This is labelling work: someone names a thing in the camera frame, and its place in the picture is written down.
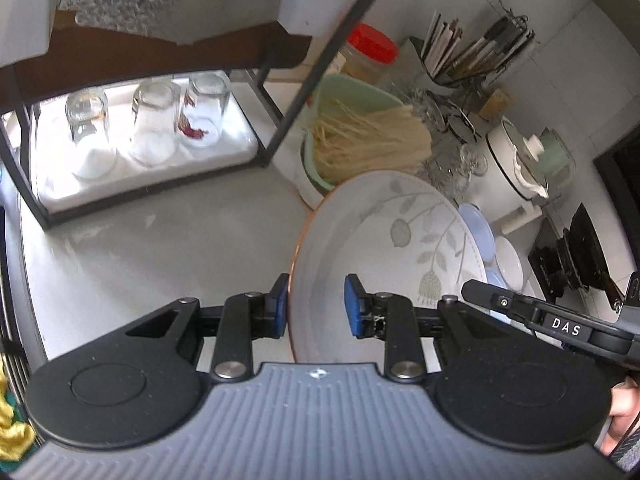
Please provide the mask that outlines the person's right hand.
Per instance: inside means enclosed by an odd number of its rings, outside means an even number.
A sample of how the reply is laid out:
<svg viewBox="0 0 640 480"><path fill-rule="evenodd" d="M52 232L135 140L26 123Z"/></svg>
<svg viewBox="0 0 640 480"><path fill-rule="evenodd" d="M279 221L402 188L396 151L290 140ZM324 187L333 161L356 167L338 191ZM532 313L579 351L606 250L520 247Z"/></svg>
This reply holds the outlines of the person's right hand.
<svg viewBox="0 0 640 480"><path fill-rule="evenodd" d="M596 447L624 471L639 466L639 382L626 377L611 390L608 422Z"/></svg>

